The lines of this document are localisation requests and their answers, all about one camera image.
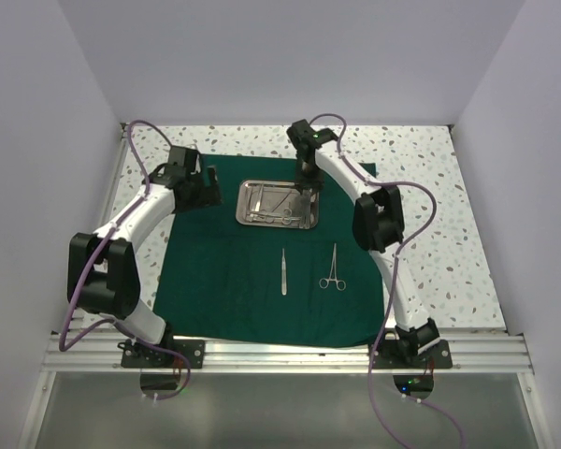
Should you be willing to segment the steel instrument tray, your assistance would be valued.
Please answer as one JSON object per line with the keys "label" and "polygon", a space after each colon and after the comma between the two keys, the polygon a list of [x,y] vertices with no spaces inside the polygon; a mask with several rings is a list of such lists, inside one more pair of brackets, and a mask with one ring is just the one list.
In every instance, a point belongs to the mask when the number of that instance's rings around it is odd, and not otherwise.
{"label": "steel instrument tray", "polygon": [[[252,213],[261,184],[264,185],[261,209]],[[294,221],[290,225],[277,226],[272,224],[271,211],[286,194],[290,195]],[[245,180],[237,194],[236,219],[241,225],[310,230],[319,221],[319,202],[319,193],[311,190],[299,193],[291,181]]]}

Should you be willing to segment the steel scalpel handle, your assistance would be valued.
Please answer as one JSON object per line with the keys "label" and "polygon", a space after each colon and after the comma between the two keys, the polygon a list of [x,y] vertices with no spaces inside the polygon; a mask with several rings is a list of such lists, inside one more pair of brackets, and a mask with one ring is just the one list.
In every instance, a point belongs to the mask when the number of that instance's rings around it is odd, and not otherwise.
{"label": "steel scalpel handle", "polygon": [[288,293],[288,282],[287,282],[287,264],[285,249],[281,250],[281,281],[280,281],[281,294],[286,296]]}

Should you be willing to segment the green surgical cloth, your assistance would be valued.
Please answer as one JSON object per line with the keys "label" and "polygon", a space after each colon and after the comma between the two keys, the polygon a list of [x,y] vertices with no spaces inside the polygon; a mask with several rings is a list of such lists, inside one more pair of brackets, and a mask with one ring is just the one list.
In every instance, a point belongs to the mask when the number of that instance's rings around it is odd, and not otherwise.
{"label": "green surgical cloth", "polygon": [[[223,203],[175,217],[155,312],[183,336],[319,347],[373,342],[384,312],[381,274],[357,246],[352,202],[334,180],[324,181],[320,221],[313,229],[247,226],[236,219],[240,184],[289,181],[295,161],[209,155],[206,162],[216,166]],[[334,243],[344,291],[319,287],[329,273]]]}

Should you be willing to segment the steel hemostat forceps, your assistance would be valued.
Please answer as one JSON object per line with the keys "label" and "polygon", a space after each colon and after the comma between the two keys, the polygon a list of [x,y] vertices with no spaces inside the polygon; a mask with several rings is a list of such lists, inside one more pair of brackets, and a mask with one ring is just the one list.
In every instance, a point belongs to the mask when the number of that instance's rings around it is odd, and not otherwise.
{"label": "steel hemostat forceps", "polygon": [[344,291],[346,289],[346,282],[338,277],[337,273],[337,244],[333,244],[333,252],[331,257],[331,264],[329,273],[326,277],[322,277],[319,280],[319,287],[321,289],[327,289],[331,285],[334,285],[338,291]]}

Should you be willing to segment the steel surgical scissors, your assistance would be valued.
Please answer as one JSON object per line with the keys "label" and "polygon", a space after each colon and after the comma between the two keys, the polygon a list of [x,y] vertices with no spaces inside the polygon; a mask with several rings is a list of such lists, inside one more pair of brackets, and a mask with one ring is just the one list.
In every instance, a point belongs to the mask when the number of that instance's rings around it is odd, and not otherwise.
{"label": "steel surgical scissors", "polygon": [[286,194],[280,202],[272,209],[271,214],[273,215],[272,224],[280,225],[291,225],[294,221],[293,212],[290,207],[290,195]]}

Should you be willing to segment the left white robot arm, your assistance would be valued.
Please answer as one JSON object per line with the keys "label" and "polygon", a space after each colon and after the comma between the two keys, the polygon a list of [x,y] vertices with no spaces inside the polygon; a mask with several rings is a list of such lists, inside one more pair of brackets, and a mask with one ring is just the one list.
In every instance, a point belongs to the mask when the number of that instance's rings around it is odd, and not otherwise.
{"label": "left white robot arm", "polygon": [[172,147],[167,161],[147,175],[117,215],[94,232],[78,233],[70,240],[68,307],[59,349],[67,351],[82,339],[66,339],[73,313],[81,309],[101,317],[89,330],[112,324],[144,343],[142,354],[152,365],[169,365],[176,345],[168,338],[165,319],[141,300],[136,251],[166,217],[221,204],[216,168],[208,167],[196,148]]}

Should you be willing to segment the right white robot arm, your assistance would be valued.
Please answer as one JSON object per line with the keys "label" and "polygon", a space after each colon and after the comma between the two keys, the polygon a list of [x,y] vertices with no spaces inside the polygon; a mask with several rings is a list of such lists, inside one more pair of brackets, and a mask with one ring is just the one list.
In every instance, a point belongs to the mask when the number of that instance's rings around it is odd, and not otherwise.
{"label": "right white robot arm", "polygon": [[424,193],[428,190],[412,181],[379,181],[341,149],[343,134],[330,128],[316,130],[311,122],[300,120],[289,126],[287,136],[296,151],[297,184],[318,191],[324,175],[328,175],[353,203],[353,237],[378,267],[389,293],[386,311],[395,318],[396,338],[382,340],[376,350],[398,357],[406,366],[421,366],[431,356],[431,348],[439,343],[439,331],[416,293],[410,272],[398,264],[405,245],[428,225],[423,224],[409,237],[404,235],[399,188],[407,186]]}

